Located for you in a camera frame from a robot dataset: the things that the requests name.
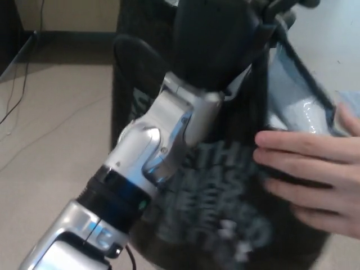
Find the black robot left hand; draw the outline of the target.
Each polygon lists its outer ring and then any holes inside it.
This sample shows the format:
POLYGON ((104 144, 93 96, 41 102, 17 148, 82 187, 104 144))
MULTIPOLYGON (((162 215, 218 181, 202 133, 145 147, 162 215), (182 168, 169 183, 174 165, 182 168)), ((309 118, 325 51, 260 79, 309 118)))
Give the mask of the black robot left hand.
POLYGON ((277 14, 296 1, 180 1, 173 72, 197 88, 220 91, 265 50, 277 14))

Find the person's bare hand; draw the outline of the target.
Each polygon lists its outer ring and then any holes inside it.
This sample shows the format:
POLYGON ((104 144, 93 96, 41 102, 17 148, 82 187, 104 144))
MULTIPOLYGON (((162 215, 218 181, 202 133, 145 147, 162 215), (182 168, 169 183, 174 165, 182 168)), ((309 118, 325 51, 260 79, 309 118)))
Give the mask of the person's bare hand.
POLYGON ((349 133, 332 137, 303 132, 261 131, 255 136, 254 160, 323 188, 269 178, 264 187, 288 201, 304 224, 359 239, 359 118, 342 103, 336 113, 349 133))

